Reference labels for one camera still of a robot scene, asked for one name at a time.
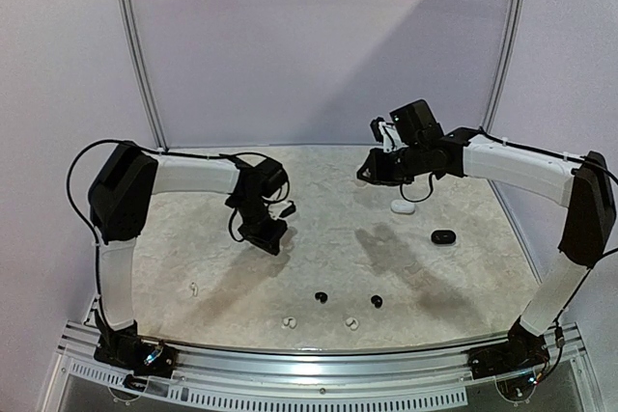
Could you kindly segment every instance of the black plastic housing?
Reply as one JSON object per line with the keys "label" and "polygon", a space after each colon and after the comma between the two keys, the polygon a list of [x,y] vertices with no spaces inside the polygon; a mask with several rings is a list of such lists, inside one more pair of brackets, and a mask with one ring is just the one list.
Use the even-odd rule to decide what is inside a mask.
{"label": "black plastic housing", "polygon": [[569,212],[558,249],[580,265],[594,267],[601,260],[616,222],[616,204],[605,158],[595,151],[575,172]]}
{"label": "black plastic housing", "polygon": [[399,137],[406,145],[428,145],[444,135],[427,101],[416,100],[390,112]]}
{"label": "black plastic housing", "polygon": [[130,145],[119,145],[109,156],[88,190],[90,219],[105,243],[131,240],[142,232],[157,166]]}

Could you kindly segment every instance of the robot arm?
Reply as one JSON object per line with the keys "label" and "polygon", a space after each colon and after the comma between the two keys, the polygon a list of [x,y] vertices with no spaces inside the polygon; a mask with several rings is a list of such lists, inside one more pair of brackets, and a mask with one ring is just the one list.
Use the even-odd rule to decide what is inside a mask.
{"label": "robot arm", "polygon": [[[464,127],[444,135],[424,100],[393,111],[391,117],[393,124],[382,119],[372,122],[383,148],[370,151],[357,172],[359,179],[376,185],[411,183],[415,176],[427,173],[438,179],[447,174],[490,179],[539,194],[568,209],[558,256],[511,328],[509,341],[492,346],[492,350],[469,352],[475,378],[532,367],[548,358],[543,334],[560,316],[589,269],[603,257],[615,222],[616,207],[603,156],[593,151],[584,157],[556,156]],[[393,127],[398,137],[387,133]]]}
{"label": "robot arm", "polygon": [[266,158],[251,166],[233,155],[217,159],[176,154],[145,154],[131,143],[118,146],[88,192],[91,220],[99,236],[97,325],[101,332],[95,358],[136,374],[171,374],[176,351],[152,346],[137,336],[133,318],[131,271],[137,236],[146,223],[150,198],[163,192],[213,192],[229,195],[226,206],[239,213],[239,233],[272,255],[287,230],[281,217],[271,217],[269,202],[288,182],[283,166]]}

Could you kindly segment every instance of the marble surface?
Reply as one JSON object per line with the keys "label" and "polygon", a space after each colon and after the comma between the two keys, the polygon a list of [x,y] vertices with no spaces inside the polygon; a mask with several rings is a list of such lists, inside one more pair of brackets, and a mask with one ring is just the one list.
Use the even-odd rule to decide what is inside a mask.
{"label": "marble surface", "polygon": [[[354,181],[368,147],[256,150],[284,164],[298,208],[281,254],[232,241],[225,196],[153,197],[133,263],[140,334],[250,348],[418,346],[507,330],[536,290],[486,181],[441,179],[403,216],[389,207],[397,188]],[[427,176],[406,189],[411,198],[427,191]],[[435,246],[436,229],[452,229],[457,243]],[[317,291],[328,294],[325,304]]]}

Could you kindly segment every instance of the small black object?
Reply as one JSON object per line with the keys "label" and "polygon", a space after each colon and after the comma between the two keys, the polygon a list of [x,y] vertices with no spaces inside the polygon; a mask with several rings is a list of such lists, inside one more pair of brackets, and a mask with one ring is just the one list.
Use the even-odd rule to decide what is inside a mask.
{"label": "small black object", "polygon": [[326,301],[328,301],[328,295],[322,291],[318,291],[316,293],[316,300],[324,304]]}
{"label": "small black object", "polygon": [[376,309],[382,307],[382,298],[377,296],[376,294],[371,297],[371,304],[376,306]]}
{"label": "small black object", "polygon": [[291,214],[294,214],[295,212],[296,212],[296,205],[294,204],[294,202],[290,202],[290,205],[286,207],[283,211],[281,211],[281,213],[279,214],[279,219],[285,219],[286,217],[288,217]]}
{"label": "small black object", "polygon": [[453,231],[433,231],[432,243],[436,245],[452,245],[457,236]]}

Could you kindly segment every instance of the small white object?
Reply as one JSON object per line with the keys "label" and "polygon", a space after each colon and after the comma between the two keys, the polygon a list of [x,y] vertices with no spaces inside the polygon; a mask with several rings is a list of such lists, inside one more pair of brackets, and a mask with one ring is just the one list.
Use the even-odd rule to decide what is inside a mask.
{"label": "small white object", "polygon": [[284,317],[283,318],[283,326],[282,328],[291,328],[292,330],[294,330],[296,328],[296,319],[293,317]]}
{"label": "small white object", "polygon": [[360,324],[358,323],[358,320],[356,320],[354,317],[348,317],[346,319],[346,326],[350,328],[352,332],[358,330],[358,325]]}
{"label": "small white object", "polygon": [[395,214],[412,214],[416,210],[416,205],[406,200],[393,200],[390,202],[390,210]]}

